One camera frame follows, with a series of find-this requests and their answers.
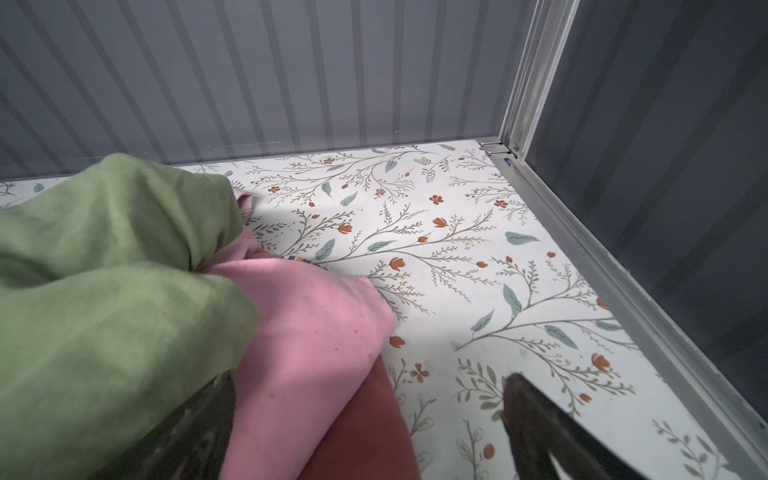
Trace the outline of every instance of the green sweater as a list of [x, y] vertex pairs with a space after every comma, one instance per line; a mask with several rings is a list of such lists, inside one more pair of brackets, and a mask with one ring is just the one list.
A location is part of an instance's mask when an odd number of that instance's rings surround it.
[[229, 182], [115, 154], [0, 210], [0, 478], [85, 478], [216, 374], [257, 325], [194, 273], [243, 226]]

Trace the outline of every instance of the floral floor mat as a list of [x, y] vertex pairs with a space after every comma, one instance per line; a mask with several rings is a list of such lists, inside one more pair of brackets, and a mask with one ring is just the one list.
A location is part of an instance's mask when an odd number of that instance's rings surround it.
[[[258, 193], [248, 227], [268, 250], [389, 301], [383, 356], [424, 479], [513, 478], [511, 372], [648, 478], [738, 478], [476, 142], [184, 168]], [[0, 207], [59, 180], [0, 182]]]

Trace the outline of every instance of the gray corrugated wall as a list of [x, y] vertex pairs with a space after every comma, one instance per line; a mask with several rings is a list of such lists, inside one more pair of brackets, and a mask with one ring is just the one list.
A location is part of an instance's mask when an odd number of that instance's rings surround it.
[[764, 418], [766, 64], [764, 0], [582, 0], [526, 159]]
[[497, 134], [530, 6], [0, 2], [0, 178]]

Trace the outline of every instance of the clothing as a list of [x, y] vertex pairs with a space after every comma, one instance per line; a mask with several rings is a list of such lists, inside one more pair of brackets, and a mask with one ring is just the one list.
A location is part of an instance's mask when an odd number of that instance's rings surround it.
[[[242, 234], [220, 257], [244, 254], [250, 239]], [[220, 479], [298, 478], [381, 353], [394, 313], [368, 279], [300, 261], [235, 260], [204, 271], [237, 283], [262, 314], [237, 367]]]
[[336, 417], [299, 480], [419, 480], [411, 435], [382, 357]]
[[193, 274], [230, 184], [115, 154], [0, 210], [0, 472], [87, 478], [240, 360], [251, 299]]

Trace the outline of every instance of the dark red fabric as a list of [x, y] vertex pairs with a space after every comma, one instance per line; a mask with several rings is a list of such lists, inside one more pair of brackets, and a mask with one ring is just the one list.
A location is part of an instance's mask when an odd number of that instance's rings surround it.
[[299, 480], [419, 480], [411, 435], [380, 356]]

